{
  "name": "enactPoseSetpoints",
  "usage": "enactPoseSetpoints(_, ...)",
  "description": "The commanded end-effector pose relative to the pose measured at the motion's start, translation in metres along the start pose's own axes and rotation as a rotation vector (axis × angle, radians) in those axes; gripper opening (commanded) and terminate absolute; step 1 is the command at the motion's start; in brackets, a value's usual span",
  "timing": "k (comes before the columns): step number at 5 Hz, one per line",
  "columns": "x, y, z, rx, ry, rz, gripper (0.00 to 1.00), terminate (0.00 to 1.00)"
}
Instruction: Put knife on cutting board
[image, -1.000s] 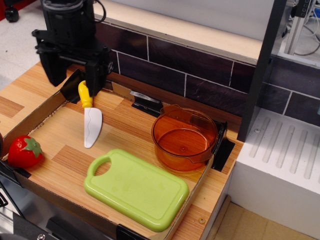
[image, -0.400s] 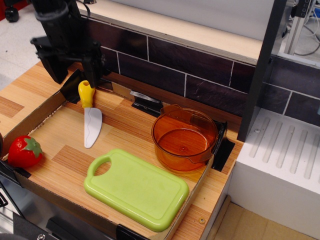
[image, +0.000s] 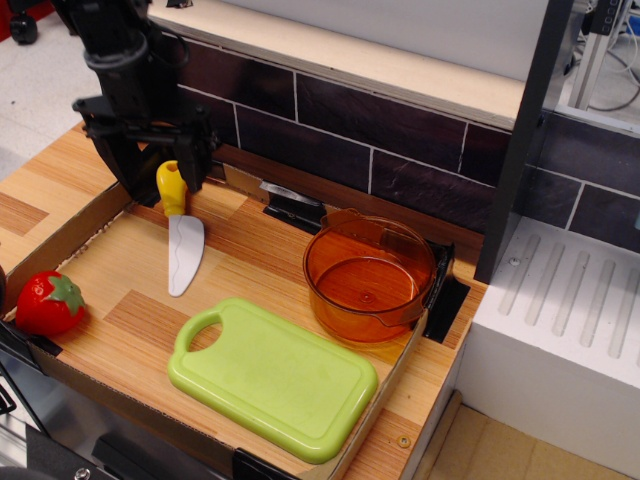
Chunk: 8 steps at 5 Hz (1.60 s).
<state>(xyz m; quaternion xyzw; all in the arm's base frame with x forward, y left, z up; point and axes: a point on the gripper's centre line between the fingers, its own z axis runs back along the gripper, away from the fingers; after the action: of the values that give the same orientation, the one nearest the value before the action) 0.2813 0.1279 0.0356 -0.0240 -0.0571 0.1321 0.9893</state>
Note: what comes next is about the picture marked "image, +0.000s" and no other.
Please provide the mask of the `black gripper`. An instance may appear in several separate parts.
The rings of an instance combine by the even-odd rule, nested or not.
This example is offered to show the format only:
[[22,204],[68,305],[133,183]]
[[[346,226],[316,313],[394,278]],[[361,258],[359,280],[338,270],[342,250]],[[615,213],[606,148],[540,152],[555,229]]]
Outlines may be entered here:
[[188,98],[177,85],[181,66],[150,47],[84,52],[101,94],[79,99],[74,109],[87,136],[132,200],[153,207],[160,200],[156,171],[162,148],[174,153],[191,194],[201,190],[220,145],[210,108]]

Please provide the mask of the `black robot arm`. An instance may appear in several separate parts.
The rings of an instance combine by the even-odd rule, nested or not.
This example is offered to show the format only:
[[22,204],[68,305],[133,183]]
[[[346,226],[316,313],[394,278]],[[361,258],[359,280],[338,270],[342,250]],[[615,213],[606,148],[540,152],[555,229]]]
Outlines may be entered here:
[[146,1],[57,1],[56,12],[84,46],[101,93],[73,108],[104,163],[137,203],[155,205],[156,171],[175,160],[198,192],[219,144],[211,110],[178,86],[190,60],[185,40],[149,19]]

